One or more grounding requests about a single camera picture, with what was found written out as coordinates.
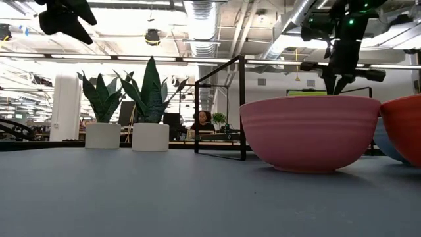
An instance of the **green leaf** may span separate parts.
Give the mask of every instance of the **green leaf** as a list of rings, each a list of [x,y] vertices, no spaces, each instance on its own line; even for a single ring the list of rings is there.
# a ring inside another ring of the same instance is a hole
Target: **green leaf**
[[[97,120],[99,120],[99,118],[104,113],[103,104],[101,100],[99,99],[99,94],[97,90],[95,89],[95,86],[93,86],[93,84],[86,79],[85,73],[82,76],[82,80],[83,80],[82,88],[84,90],[84,95],[91,103],[95,116]]]
[[[151,98],[153,86],[155,85],[157,87],[160,87],[160,84],[161,83],[159,81],[157,66],[155,64],[155,60],[153,59],[153,57],[151,57],[146,65],[145,76],[143,77],[142,91],[140,93],[142,101],[146,105],[149,104],[149,99]],[[159,90],[159,92],[157,93],[159,93],[159,97],[162,99],[161,91]]]
[[[165,111],[165,107],[162,103],[161,87],[159,84],[158,86],[153,84],[147,108],[148,110],[145,114],[145,121],[159,123]]]
[[[136,102],[137,110],[139,111],[140,115],[143,116],[147,112],[147,106],[144,104],[144,102],[142,102],[139,93],[129,82],[122,80],[121,78],[120,81],[124,91],[130,98],[132,98]]]
[[[107,85],[109,95],[111,95],[112,93],[114,93],[117,90],[117,80],[118,80],[118,78],[114,78],[114,79],[112,79],[110,84]]]
[[[126,81],[127,81],[127,82],[130,82],[130,80],[131,80],[131,79],[133,79],[133,74],[134,74],[134,72],[127,73],[127,75],[126,75]]]
[[[214,113],[212,115],[212,120],[216,124],[224,124],[226,123],[226,116],[223,113]]]
[[[161,82],[161,88],[162,88],[163,86],[165,86],[165,85],[166,85],[166,79],[168,79],[168,77],[167,77],[167,78],[165,78],[165,79]]]
[[[84,80],[84,76],[82,76],[79,72],[77,72],[79,80]]]
[[[120,104],[120,97],[121,97],[121,89],[118,91],[112,93],[104,103],[104,110],[103,116],[98,120],[98,122],[110,122],[110,119],[116,109],[118,108],[118,105]]]
[[[112,70],[116,75],[117,75],[117,78],[118,79],[120,79],[120,80],[123,80],[123,78],[119,75],[119,73],[118,72],[116,72],[115,70]]]
[[[134,79],[132,79],[132,80],[131,80],[131,82],[132,82],[132,84],[133,84],[134,88],[136,89],[137,93],[138,93],[138,94],[140,95],[140,97],[141,97],[141,92],[140,92],[140,90],[139,90],[139,86],[137,85],[137,82],[136,82]]]
[[[174,96],[176,96],[176,94],[178,93],[178,92],[180,92],[181,90],[183,90],[184,89],[184,87],[186,86],[186,84],[187,84],[187,81],[188,81],[189,79],[185,79],[185,80],[183,80],[182,82],[180,82],[180,85],[178,86],[178,88],[177,88],[177,90],[176,90],[176,92],[175,93],[173,93],[172,95],[171,95],[171,98],[168,100],[168,101],[171,101],[171,99],[172,98],[174,98]]]
[[[168,97],[168,86],[167,86],[167,83],[165,83],[165,81],[161,85],[161,97],[162,97],[162,101],[165,101],[166,98]]]
[[[99,99],[101,100],[101,103],[104,104],[109,94],[108,94],[108,89],[104,83],[103,76],[101,74],[98,74],[98,77],[97,77],[97,92],[99,95]]]

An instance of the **bowl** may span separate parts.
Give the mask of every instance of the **bowl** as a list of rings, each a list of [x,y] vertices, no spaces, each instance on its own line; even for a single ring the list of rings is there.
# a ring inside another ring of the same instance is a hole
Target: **bowl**
[[[380,102],[346,95],[267,99],[240,107],[251,149],[276,169],[334,172],[355,162],[374,135]]]
[[[385,102],[380,113],[395,148],[411,164],[421,167],[421,95]]]
[[[404,164],[410,164],[403,156],[395,149],[392,142],[387,135],[386,129],[383,124],[383,118],[378,118],[376,131],[374,132],[373,137],[374,142],[379,147],[380,151],[382,151],[388,157],[400,161]]]

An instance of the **plant pot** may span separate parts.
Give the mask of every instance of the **plant pot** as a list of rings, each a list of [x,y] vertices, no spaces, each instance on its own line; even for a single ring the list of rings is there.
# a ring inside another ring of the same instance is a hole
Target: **plant pot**
[[[421,167],[421,95],[385,102],[380,112],[395,148],[411,164]]]
[[[379,149],[388,157],[404,164],[410,164],[393,146],[384,127],[383,118],[378,118],[373,140]]]
[[[276,169],[334,172],[367,150],[380,102],[344,95],[267,99],[240,108],[253,151]]]
[[[168,151],[170,127],[167,124],[133,125],[133,151]]]
[[[90,123],[86,125],[85,148],[120,148],[121,125],[109,123]]]

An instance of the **ceiling light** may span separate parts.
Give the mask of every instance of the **ceiling light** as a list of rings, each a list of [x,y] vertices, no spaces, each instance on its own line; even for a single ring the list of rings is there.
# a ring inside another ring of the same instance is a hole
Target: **ceiling light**
[[[189,66],[218,66],[217,63],[188,63]]]
[[[32,89],[32,88],[0,88],[2,91],[7,92],[53,92],[54,89]]]
[[[248,59],[247,63],[255,65],[296,65],[299,66],[301,62],[297,61],[277,61],[277,60],[251,60]]]
[[[0,115],[13,115],[14,111],[0,111]]]
[[[150,57],[148,56],[118,56],[120,60],[134,60],[134,61],[149,61]],[[168,61],[174,62],[176,60],[175,57],[153,57],[155,61]]]
[[[421,70],[421,65],[370,65],[370,68]]]
[[[193,63],[227,63],[231,59],[201,59],[201,58],[183,58],[184,62]]]
[[[44,54],[41,53],[0,53],[0,57],[45,57]]]
[[[30,116],[28,116],[28,118],[30,119],[48,119],[49,117],[45,117],[45,116],[32,116],[32,115],[30,115]]]
[[[146,4],[151,5],[150,1],[131,1],[131,0],[87,0],[88,3],[121,3],[121,4]],[[154,1],[154,5],[169,5],[169,1]]]
[[[183,43],[205,43],[205,44],[216,44],[220,45],[219,41],[209,41],[209,40],[198,40],[198,39],[183,39]]]
[[[111,59],[108,55],[51,55],[55,59]]]
[[[323,2],[317,7],[317,9],[321,9],[322,7],[324,7],[324,5],[326,3],[328,3],[329,0],[323,0]]]

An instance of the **wall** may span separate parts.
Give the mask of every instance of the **wall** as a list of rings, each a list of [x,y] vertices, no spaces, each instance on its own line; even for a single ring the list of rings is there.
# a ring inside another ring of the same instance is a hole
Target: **wall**
[[[400,64],[410,64],[409,57]],[[389,101],[403,96],[413,95],[414,88],[412,83],[412,73],[418,73],[411,70],[386,70],[386,78],[383,82],[371,82],[365,78],[357,78],[355,82],[349,84],[344,90],[351,90],[370,86],[373,90],[373,98],[381,102]],[[225,82],[227,72],[220,72],[218,74],[219,84]],[[264,73],[256,74],[254,72],[246,72],[246,102],[258,101],[262,99],[270,99],[274,97],[286,96],[286,89],[303,89],[307,87],[307,80],[316,80],[316,90],[325,90],[324,82],[320,79],[317,73],[299,73],[300,81],[295,81],[296,73],[288,75]],[[266,86],[258,86],[257,78],[265,78]],[[228,122],[236,129],[239,129],[239,90],[238,90],[238,75],[233,79],[232,86],[229,90],[229,113]],[[368,90],[361,90],[357,92],[346,93],[346,95],[357,95],[368,97]],[[226,113],[227,101],[226,98],[219,94],[215,100],[215,111]]]

